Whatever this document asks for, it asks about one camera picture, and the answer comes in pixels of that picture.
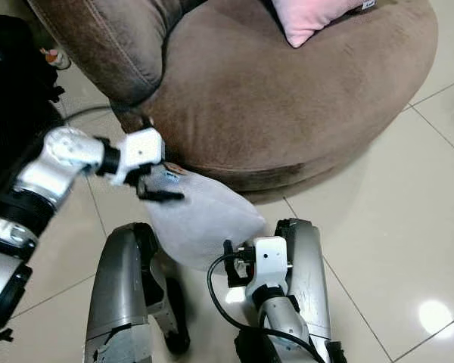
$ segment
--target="brown cushion chair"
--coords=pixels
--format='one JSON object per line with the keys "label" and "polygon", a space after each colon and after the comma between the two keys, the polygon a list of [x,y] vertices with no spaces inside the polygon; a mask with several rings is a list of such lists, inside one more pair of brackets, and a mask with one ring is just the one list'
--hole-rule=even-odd
{"label": "brown cushion chair", "polygon": [[343,165],[418,91],[437,47],[428,0],[378,0],[300,49],[263,0],[33,0],[123,128],[150,115],[169,158],[236,191]]}

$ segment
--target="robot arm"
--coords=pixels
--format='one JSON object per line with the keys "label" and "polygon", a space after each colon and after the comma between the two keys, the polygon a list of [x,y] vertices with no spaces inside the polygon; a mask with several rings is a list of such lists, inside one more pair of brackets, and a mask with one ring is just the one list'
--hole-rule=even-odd
{"label": "robot arm", "polygon": [[[40,155],[0,195],[0,329],[25,291],[32,273],[26,263],[74,179],[96,173],[121,185],[127,179],[131,182],[135,171],[148,173],[163,156],[163,140],[153,128],[127,135],[117,148],[69,127],[52,129],[45,136]],[[6,334],[1,338],[10,339]]]}

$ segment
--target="sofa armrest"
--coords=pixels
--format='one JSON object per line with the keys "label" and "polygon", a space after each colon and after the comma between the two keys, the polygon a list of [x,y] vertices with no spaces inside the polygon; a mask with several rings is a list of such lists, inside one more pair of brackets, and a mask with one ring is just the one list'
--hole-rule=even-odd
{"label": "sofa armrest", "polygon": [[163,42],[204,0],[29,0],[50,33],[111,100],[149,97],[163,73]]}

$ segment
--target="black bag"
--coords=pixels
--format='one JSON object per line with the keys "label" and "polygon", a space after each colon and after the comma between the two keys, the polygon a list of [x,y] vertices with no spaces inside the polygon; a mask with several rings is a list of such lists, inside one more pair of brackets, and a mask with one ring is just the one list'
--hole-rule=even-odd
{"label": "black bag", "polygon": [[14,162],[41,133],[61,124],[49,100],[59,101],[57,71],[33,44],[27,24],[0,15],[0,175],[11,176]]}

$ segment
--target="pink pillow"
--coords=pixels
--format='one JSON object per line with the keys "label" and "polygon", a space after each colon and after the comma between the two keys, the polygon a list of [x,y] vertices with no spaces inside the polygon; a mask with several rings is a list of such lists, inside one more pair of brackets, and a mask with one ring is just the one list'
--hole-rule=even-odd
{"label": "pink pillow", "polygon": [[359,6],[370,8],[376,0],[272,0],[288,42],[299,48],[331,21]]}

